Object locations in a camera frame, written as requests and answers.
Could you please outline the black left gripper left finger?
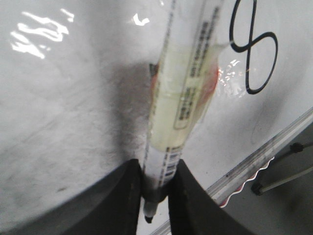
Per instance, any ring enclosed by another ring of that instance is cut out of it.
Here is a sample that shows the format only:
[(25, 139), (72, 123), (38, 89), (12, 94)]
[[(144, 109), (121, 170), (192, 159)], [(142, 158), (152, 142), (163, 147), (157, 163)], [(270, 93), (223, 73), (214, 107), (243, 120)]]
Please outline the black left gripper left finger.
[(141, 170), (137, 159), (125, 163), (121, 179), (102, 202), (65, 235), (135, 235), (141, 198)]

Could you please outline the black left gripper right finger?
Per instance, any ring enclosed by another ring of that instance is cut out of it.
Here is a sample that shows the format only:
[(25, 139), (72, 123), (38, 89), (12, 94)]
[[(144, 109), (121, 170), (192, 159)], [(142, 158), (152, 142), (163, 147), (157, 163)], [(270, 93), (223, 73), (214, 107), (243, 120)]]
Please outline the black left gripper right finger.
[(184, 160), (180, 160), (168, 192), (173, 235), (252, 235), (223, 211), (200, 186)]

